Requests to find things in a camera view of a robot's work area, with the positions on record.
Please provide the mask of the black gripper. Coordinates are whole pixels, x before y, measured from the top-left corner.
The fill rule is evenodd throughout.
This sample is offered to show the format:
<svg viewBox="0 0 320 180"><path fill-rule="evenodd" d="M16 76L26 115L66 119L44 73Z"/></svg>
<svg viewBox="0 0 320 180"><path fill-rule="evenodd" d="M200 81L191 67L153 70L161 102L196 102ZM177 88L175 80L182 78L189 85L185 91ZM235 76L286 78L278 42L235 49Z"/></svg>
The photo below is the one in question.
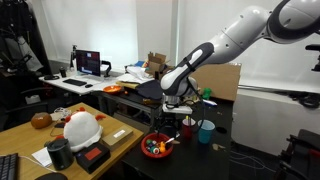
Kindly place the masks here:
<svg viewBox="0 0 320 180"><path fill-rule="evenodd" d="M192 109L180 97L164 95L162 99L161 126L180 129L182 121L178 115L191 115Z"/></svg>

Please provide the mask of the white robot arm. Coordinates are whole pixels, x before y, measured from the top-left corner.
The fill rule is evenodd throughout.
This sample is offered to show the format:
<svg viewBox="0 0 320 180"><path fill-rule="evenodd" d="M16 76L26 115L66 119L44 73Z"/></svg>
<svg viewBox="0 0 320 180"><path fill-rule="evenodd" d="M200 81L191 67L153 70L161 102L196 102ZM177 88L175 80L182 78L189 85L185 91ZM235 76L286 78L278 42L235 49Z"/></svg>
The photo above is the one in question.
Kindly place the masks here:
<svg viewBox="0 0 320 180"><path fill-rule="evenodd" d="M191 51L161 81L162 112L192 113L180 102L197 93L197 82L190 76L207 64L225 64L242 54L259 39L277 44L301 41L320 30L320 0L282 0L274 9L249 6L217 35Z"/></svg>

